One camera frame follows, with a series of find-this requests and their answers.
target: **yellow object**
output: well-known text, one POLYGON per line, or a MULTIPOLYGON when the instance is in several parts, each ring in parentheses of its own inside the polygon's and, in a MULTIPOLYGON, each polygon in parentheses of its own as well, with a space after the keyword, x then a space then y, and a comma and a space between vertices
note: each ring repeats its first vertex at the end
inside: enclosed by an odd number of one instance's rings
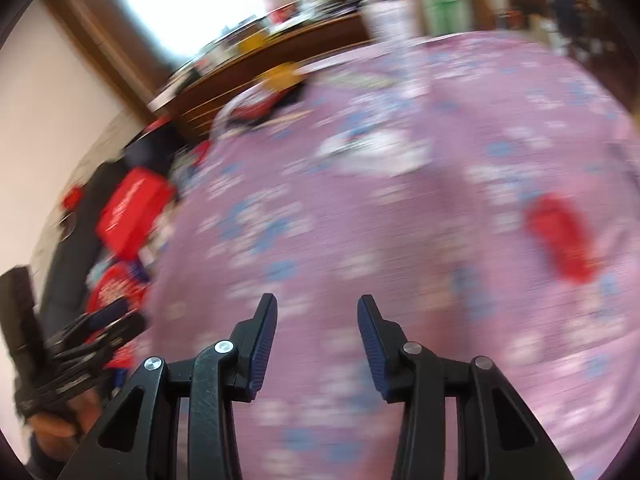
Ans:
POLYGON ((260 30, 255 34, 250 35, 248 38, 244 38, 244 40, 238 43, 238 50, 240 51, 240 54, 247 54, 266 44, 268 39, 269 35, 265 31, 260 30))
POLYGON ((264 82, 267 88, 282 92, 304 81, 305 76, 298 73, 299 68, 298 63, 283 63, 267 70, 258 79, 264 82))

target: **bed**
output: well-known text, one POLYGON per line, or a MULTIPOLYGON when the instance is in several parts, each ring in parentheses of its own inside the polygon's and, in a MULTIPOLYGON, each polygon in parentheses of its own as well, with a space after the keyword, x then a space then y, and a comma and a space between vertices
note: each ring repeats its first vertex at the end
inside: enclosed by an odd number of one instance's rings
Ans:
POLYGON ((511 33, 341 56, 261 126, 217 121, 140 357, 193 357, 272 292, 264 387, 235 406, 244 477, 388 479, 400 412, 374 389, 355 318, 373 294, 437 354, 494 359, 575 478, 599 478, 640 413, 631 117, 579 65, 511 33), (345 133, 373 135, 375 156, 327 150, 345 133), (561 279, 526 228, 548 192, 598 255, 586 285, 561 279))

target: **ribbed blue pad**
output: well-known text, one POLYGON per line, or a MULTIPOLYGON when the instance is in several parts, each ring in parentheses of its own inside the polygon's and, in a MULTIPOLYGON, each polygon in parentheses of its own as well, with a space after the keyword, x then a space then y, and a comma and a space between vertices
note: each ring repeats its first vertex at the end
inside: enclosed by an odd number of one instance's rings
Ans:
POLYGON ((252 399, 255 399, 256 394, 262 388, 277 324, 278 309, 274 302, 272 302, 264 317, 264 322, 260 329, 260 335, 258 336, 258 342, 255 345, 254 354, 251 356, 248 382, 252 399))
POLYGON ((369 368, 376 390, 382 394, 386 400, 389 394, 390 385, 386 380, 386 358, 382 349, 382 343, 371 319, 371 315, 363 300, 358 302, 358 328, 360 337, 367 353, 369 368))

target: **person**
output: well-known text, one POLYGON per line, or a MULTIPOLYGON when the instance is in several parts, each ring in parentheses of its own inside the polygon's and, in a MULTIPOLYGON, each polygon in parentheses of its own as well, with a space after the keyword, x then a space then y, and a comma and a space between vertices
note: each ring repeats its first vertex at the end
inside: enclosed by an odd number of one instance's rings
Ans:
MULTIPOLYGON (((86 434, 102 414, 100 396, 94 389, 71 399, 68 405, 75 413, 82 434, 86 434)), ((37 480, 55 480, 78 448, 78 430, 50 413, 36 413, 27 423, 33 434, 29 442, 31 457, 26 467, 37 480)))
POLYGON ((571 40, 577 40, 582 35, 582 19, 576 0, 553 0, 551 9, 558 21, 560 34, 571 40))

